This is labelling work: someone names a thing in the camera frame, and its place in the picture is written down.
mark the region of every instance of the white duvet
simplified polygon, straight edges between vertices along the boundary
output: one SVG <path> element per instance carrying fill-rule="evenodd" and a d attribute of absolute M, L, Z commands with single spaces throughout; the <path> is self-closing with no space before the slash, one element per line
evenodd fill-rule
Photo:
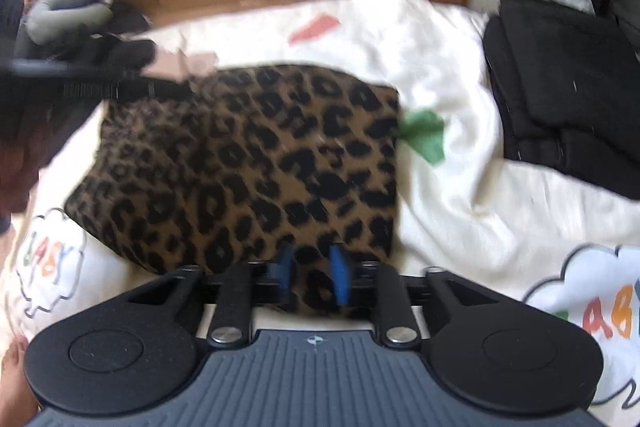
<path fill-rule="evenodd" d="M 221 68 L 312 62 L 394 86 L 408 118 L 428 115 L 437 123 L 425 147 L 398 144 L 396 266 L 411 275 L 443 266 L 585 327 L 606 361 L 592 412 L 607 425 L 632 427 L 640 420 L 640 250 L 624 245 L 640 245 L 640 206 L 501 158 L 500 119 L 484 84 L 485 22 L 480 14 L 426 0 L 318 0 L 182 23 L 150 36 L 169 52 L 214 52 Z M 31 222 L 22 247 L 5 263 L 5 340 L 16 332 L 32 337 L 148 280 L 50 211 L 90 167 L 99 122 L 100 110 L 44 173 L 34 209 L 46 216 Z M 43 237 L 49 250 L 37 257 Z M 56 237 L 62 239 L 51 253 Z M 62 243 L 67 254 L 59 263 Z M 49 268 L 27 269 L 38 259 L 50 259 Z M 336 324 L 264 312 L 258 326 Z"/>

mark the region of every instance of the circular pad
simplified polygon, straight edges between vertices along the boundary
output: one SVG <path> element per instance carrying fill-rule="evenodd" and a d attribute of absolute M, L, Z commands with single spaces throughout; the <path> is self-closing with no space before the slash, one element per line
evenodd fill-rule
<path fill-rule="evenodd" d="M 197 363 L 194 338 L 162 307 L 89 309 L 37 335 L 25 375 L 44 405 L 75 415 L 148 409 L 175 394 Z"/>
<path fill-rule="evenodd" d="M 546 416 L 587 407 L 602 373 L 598 344 L 538 310 L 460 310 L 430 340 L 429 365 L 453 393 L 482 409 Z"/>
<path fill-rule="evenodd" d="M 129 367 L 142 355 L 142 341 L 129 331 L 91 331 L 76 339 L 69 358 L 92 373 L 113 373 Z"/>

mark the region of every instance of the printed cloud graphic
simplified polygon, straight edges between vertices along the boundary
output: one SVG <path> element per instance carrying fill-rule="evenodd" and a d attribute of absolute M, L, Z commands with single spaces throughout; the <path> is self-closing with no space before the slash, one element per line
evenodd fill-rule
<path fill-rule="evenodd" d="M 85 245 L 86 232 L 62 210 L 33 219 L 15 263 L 28 317 L 38 310 L 49 313 L 60 300 L 73 297 Z"/>
<path fill-rule="evenodd" d="M 623 394 L 622 409 L 640 402 L 640 248 L 589 245 L 574 251 L 559 278 L 524 301 L 589 331 L 600 344 L 604 372 L 594 399 Z"/>

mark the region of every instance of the metal bolt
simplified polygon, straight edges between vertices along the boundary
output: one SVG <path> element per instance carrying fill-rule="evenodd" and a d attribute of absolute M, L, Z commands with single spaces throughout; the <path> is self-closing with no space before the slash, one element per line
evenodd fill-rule
<path fill-rule="evenodd" d="M 386 337 L 395 344 L 408 344 L 418 338 L 418 333 L 412 328 L 398 326 L 386 330 Z"/>
<path fill-rule="evenodd" d="M 224 326 L 211 331 L 211 338 L 220 344 L 231 344 L 242 338 L 242 331 L 238 328 Z"/>

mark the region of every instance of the black mount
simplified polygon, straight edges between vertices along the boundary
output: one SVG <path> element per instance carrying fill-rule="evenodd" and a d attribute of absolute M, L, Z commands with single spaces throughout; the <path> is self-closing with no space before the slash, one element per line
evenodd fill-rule
<path fill-rule="evenodd" d="M 401 276 L 390 265 L 356 264 L 339 245 L 331 260 L 338 304 L 370 310 L 372 341 L 413 353 L 425 378 L 472 410 L 540 419 L 585 410 L 593 399 L 602 354 L 571 323 L 441 269 Z M 69 317 L 31 343 L 28 382 L 46 410 L 73 417 L 121 417 L 177 400 L 218 353 L 254 349 L 266 333 L 252 338 L 252 308 L 286 309 L 292 263 L 283 245 L 272 261 L 223 275 L 184 267 Z M 207 303 L 217 306 L 198 339 Z M 412 306 L 421 307 L 430 338 L 421 338 Z"/>

